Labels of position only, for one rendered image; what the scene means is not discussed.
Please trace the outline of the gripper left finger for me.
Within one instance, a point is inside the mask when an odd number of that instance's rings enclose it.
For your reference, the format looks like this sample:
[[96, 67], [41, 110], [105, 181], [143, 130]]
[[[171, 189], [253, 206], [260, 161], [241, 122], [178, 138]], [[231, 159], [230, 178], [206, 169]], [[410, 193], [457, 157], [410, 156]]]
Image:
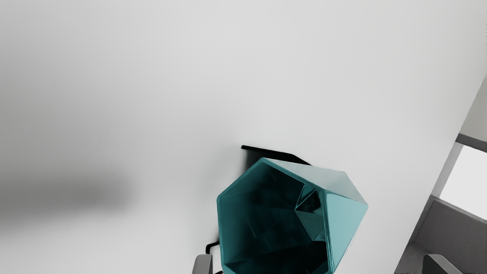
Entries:
[[197, 255], [193, 266], [193, 274], [213, 274], [213, 255]]

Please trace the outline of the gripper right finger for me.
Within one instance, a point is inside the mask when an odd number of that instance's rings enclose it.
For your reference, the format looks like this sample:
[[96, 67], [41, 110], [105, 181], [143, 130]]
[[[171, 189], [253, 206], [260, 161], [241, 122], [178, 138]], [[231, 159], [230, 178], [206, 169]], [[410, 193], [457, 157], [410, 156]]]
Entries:
[[457, 267], [439, 254], [426, 254], [423, 258], [423, 274], [463, 274]]

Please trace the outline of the teal faceted mug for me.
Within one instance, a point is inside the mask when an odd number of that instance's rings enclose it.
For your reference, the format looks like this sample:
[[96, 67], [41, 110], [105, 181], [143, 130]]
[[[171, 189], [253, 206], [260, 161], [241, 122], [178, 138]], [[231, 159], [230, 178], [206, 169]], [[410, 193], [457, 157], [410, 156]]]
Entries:
[[348, 175], [261, 158], [217, 197], [224, 274], [334, 274], [368, 205]]

